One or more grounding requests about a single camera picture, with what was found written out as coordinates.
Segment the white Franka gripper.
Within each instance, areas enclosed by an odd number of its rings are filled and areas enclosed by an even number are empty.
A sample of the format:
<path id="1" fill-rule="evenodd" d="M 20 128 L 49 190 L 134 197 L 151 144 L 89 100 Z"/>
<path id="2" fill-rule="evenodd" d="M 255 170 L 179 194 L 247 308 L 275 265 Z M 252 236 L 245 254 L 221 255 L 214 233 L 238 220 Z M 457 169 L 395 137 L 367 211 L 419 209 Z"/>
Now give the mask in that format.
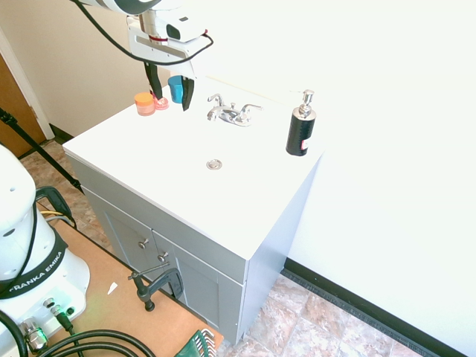
<path id="1" fill-rule="evenodd" d="M 181 106 L 184 112 L 190 108 L 195 81 L 198 76 L 198 67 L 193 63 L 191 56 L 198 51 L 198 42 L 193 40 L 186 44 L 174 39 L 158 41 L 151 39 L 141 30 L 137 16 L 127 17 L 129 49 L 132 54 L 145 60 L 159 62 L 161 68 L 166 68 L 174 74 L 180 74 L 182 85 Z M 144 63 L 145 72 L 150 88 L 157 100 L 161 99 L 161 82 L 158 76 L 157 65 Z"/>

